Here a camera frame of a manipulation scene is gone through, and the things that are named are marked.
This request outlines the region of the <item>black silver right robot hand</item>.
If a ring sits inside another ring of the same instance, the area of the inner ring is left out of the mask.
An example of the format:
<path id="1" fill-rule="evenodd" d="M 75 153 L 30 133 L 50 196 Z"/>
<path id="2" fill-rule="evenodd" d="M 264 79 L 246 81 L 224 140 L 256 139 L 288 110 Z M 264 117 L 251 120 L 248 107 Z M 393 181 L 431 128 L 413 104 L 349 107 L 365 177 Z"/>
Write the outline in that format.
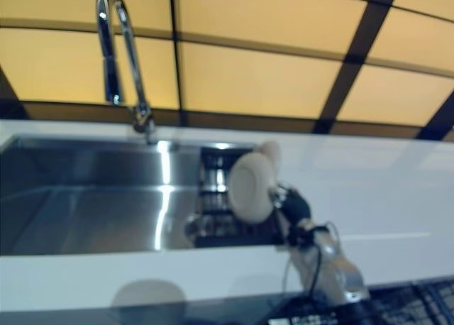
<path id="1" fill-rule="evenodd" d="M 290 226 L 298 226 L 303 220 L 312 219 L 308 202 L 294 187 L 279 183 L 269 189 L 269 196 Z"/>

